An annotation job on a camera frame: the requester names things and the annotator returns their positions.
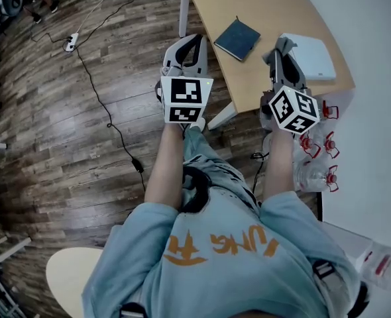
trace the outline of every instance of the wooden floor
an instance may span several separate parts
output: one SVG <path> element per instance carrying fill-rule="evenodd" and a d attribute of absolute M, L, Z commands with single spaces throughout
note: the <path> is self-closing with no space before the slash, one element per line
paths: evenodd
<path fill-rule="evenodd" d="M 76 31 L 99 0 L 60 0 L 57 13 L 41 10 L 35 38 L 54 40 Z M 109 13 L 128 0 L 105 0 L 80 31 L 84 39 Z M 131 154 L 148 180 L 162 132 L 161 106 L 154 96 L 163 55 L 178 39 L 180 0 L 136 0 L 109 19 L 80 48 L 100 98 L 113 114 Z M 110 228 L 142 202 L 140 176 L 106 127 L 89 78 L 76 53 L 45 36 L 30 41 L 30 18 L 20 15 L 0 37 L 0 236 L 30 236 L 32 244 L 3 263 L 4 280 L 31 317 L 67 317 L 46 284 L 45 266 L 59 249 L 103 246 Z M 205 33 L 190 8 L 188 33 Z M 215 79 L 205 117 L 230 102 L 209 46 L 209 73 Z M 205 133 L 212 147 L 252 184 L 264 133 L 255 112 L 235 117 Z M 316 211 L 314 195 L 304 200 Z"/>

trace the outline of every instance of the blue notebook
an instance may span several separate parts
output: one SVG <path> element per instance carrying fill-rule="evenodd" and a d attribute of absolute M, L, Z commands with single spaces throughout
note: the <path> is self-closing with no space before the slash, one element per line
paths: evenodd
<path fill-rule="evenodd" d="M 237 19 L 214 43 L 236 59 L 243 61 L 259 38 L 259 33 Z"/>

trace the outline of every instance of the power strip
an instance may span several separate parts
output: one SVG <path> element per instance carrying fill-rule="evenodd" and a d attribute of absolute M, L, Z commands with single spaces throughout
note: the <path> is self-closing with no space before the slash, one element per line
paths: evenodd
<path fill-rule="evenodd" d="M 79 34 L 78 33 L 73 33 L 71 36 L 70 36 L 70 40 L 68 40 L 68 45 L 66 47 L 66 51 L 67 52 L 73 52 L 74 49 L 75 49 L 75 44 L 76 42 L 78 41 L 78 36 Z"/>

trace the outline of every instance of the light blue t-shirt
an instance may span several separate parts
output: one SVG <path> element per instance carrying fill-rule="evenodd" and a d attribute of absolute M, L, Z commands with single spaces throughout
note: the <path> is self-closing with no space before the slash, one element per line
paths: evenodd
<path fill-rule="evenodd" d="M 260 310 L 285 318 L 328 317 L 311 261 L 356 272 L 294 192 L 266 200 L 257 215 L 212 187 L 199 213 L 139 205 L 112 230 L 83 293 L 86 318 L 118 317 L 140 293 L 150 318 L 228 318 Z"/>

